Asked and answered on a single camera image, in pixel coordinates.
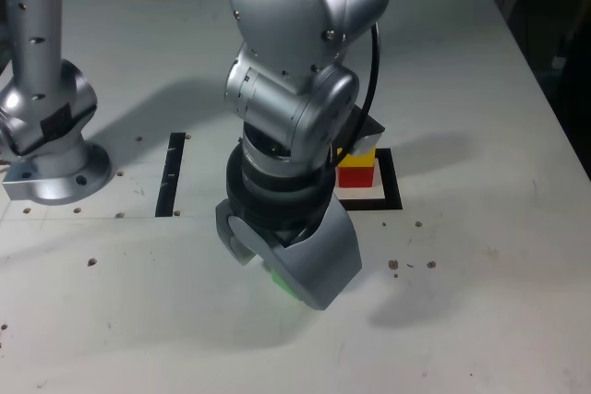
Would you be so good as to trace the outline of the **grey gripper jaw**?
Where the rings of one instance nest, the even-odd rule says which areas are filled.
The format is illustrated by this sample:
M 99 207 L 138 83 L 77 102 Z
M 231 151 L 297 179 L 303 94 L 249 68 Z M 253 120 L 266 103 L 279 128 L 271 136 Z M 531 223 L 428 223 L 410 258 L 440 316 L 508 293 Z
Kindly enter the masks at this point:
M 287 247 L 234 215 L 229 217 L 229 228 L 236 245 L 260 257 L 315 310 L 326 309 L 361 270 L 356 231 L 339 202 L 329 205 L 312 235 Z
M 230 255 L 241 265 L 245 266 L 252 258 L 253 252 L 245 247 L 232 231 L 228 219 L 234 216 L 228 199 L 216 206 L 216 229 L 224 246 Z

